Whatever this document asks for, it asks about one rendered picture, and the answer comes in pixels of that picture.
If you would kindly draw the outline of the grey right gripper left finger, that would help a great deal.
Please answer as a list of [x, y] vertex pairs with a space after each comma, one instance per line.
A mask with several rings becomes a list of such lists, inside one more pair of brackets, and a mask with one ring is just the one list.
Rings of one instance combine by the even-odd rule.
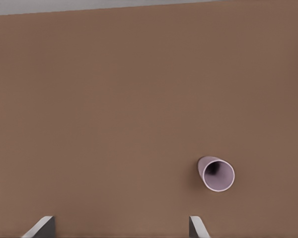
[[56, 238], [55, 217], [44, 216], [21, 238]]

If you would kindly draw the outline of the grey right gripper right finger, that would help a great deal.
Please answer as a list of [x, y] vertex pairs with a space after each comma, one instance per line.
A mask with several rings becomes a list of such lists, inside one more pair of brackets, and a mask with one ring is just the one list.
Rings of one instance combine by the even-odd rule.
[[189, 217], [189, 238], [211, 238], [199, 216]]

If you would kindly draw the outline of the purple cup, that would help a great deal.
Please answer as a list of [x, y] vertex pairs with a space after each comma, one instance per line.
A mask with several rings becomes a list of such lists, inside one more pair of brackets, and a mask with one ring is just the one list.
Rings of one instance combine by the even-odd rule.
[[197, 162], [197, 169], [205, 186], [214, 192], [226, 191], [234, 183], [235, 171], [233, 166], [220, 158], [201, 157]]

